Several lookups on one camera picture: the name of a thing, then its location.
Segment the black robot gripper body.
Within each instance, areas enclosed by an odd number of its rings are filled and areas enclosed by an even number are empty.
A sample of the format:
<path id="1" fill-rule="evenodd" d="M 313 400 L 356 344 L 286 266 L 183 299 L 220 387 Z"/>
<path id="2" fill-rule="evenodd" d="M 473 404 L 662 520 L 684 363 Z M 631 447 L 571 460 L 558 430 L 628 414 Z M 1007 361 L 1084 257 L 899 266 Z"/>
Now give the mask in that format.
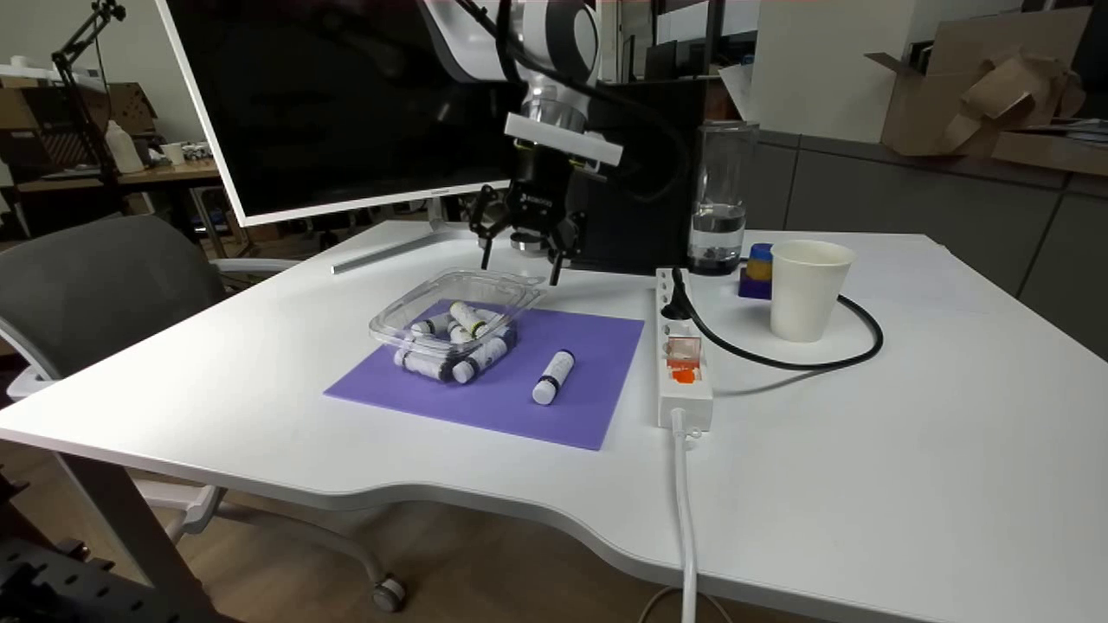
<path id="1" fill-rule="evenodd" d="M 486 188 L 466 212 L 466 227 L 513 232 L 546 257 L 558 242 L 583 247 L 584 218 L 569 203 L 573 161 L 549 149 L 520 149 L 505 190 Z"/>

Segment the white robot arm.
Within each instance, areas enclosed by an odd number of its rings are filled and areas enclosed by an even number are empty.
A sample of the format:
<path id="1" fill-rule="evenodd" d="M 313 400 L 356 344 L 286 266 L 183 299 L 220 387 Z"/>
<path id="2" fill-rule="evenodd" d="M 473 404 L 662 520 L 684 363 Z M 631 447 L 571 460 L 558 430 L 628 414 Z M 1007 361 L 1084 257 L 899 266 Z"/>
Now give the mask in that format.
<path id="1" fill-rule="evenodd" d="M 584 213 L 563 203 L 573 171 L 624 161 L 624 146 L 587 124 L 601 99 L 601 53 L 587 0 L 415 0 L 444 68 L 460 84 L 516 84 L 523 99 L 501 136 L 520 151 L 501 190 L 482 188 L 466 227 L 482 262 L 501 232 L 523 232 L 546 261 L 546 282 L 583 251 Z"/>

